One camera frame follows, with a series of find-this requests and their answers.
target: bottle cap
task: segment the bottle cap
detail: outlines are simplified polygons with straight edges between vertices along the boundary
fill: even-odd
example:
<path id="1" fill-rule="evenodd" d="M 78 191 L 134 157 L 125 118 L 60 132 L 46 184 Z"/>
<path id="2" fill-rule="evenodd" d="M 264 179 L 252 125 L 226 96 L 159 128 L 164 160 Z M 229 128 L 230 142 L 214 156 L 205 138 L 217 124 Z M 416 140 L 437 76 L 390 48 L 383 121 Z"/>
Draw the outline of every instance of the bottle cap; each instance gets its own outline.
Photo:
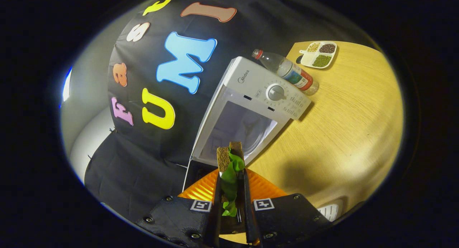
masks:
<path id="1" fill-rule="evenodd" d="M 252 57 L 258 60 L 261 57 L 262 54 L 263 54 L 263 50 L 255 49 L 252 52 Z"/>

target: table surface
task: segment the table surface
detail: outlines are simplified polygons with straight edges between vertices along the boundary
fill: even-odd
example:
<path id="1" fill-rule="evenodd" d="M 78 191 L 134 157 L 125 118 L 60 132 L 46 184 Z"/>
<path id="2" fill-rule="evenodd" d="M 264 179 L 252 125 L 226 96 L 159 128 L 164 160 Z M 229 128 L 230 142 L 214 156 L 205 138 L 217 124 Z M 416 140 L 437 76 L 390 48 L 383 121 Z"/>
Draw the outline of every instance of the table surface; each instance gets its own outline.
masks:
<path id="1" fill-rule="evenodd" d="M 295 43 L 287 58 L 295 62 L 312 42 Z M 333 42 L 338 49 L 328 68 L 299 65 L 319 82 L 311 105 L 248 168 L 288 194 L 303 194 L 317 208 L 341 199 L 345 213 L 389 172 L 402 139 L 403 101 L 382 53 Z M 244 233 L 222 237 L 245 242 Z"/>

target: green lettuce leaf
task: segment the green lettuce leaf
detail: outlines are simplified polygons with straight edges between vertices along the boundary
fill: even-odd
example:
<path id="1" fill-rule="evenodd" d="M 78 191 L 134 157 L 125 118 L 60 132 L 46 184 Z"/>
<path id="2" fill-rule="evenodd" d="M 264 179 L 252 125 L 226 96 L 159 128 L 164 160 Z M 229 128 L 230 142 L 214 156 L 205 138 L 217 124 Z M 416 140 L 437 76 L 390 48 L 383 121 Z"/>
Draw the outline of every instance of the green lettuce leaf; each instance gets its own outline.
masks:
<path id="1" fill-rule="evenodd" d="M 244 160 L 237 155 L 231 154 L 231 148 L 228 148 L 229 153 L 229 164 L 228 168 L 222 173 L 221 186 L 228 202 L 223 203 L 222 216 L 236 217 L 236 197 L 237 197 L 237 174 L 245 167 Z"/>

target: black cloth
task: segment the black cloth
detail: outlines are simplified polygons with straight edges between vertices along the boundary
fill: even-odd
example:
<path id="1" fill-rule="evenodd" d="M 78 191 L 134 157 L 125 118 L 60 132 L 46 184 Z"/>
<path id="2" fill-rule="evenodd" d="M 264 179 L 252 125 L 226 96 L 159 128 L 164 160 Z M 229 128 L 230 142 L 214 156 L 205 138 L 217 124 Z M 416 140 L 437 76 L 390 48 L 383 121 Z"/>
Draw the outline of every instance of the black cloth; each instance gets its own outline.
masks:
<path id="1" fill-rule="evenodd" d="M 182 192 L 186 168 L 154 158 L 112 132 L 92 156 L 85 186 L 101 202 L 130 221 L 161 198 Z"/>
<path id="2" fill-rule="evenodd" d="M 192 3 L 236 8 L 233 18 L 222 23 L 202 15 L 180 16 Z M 161 197 L 180 193 L 192 147 L 205 110 L 228 63 L 237 56 L 251 59 L 255 48 L 286 56 L 295 42 L 348 41 L 374 47 L 370 38 L 348 19 L 314 1 L 303 6 L 288 0 L 171 0 L 164 8 L 142 15 L 126 25 L 113 48 L 108 65 L 108 99 L 117 134 L 111 134 L 93 155 L 85 185 L 101 201 L 129 220 L 137 220 Z M 136 42 L 126 37 L 137 24 L 149 29 Z M 200 62 L 200 85 L 190 94 L 181 85 L 156 80 L 158 65 L 175 60 L 164 43 L 171 32 L 180 36 L 218 41 L 208 62 Z M 113 80 L 113 66 L 125 63 L 128 85 Z M 142 90 L 167 100 L 175 111 L 171 129 L 161 129 L 142 119 L 142 109 L 158 116 L 164 111 L 142 102 Z M 133 115 L 133 126 L 113 116 L 116 97 Z"/>

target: white microwave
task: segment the white microwave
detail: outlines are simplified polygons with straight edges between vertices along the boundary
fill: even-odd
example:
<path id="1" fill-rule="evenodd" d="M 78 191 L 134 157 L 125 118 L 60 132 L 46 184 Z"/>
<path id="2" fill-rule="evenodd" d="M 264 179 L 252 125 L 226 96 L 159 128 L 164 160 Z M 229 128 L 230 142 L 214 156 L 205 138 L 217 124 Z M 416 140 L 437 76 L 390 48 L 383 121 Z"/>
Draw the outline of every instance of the white microwave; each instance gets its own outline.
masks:
<path id="1" fill-rule="evenodd" d="M 302 91 L 261 65 L 232 59 L 200 124 L 182 190 L 197 181 L 190 179 L 190 168 L 217 168 L 217 148 L 230 142 L 242 142 L 244 161 L 250 163 L 310 103 Z"/>

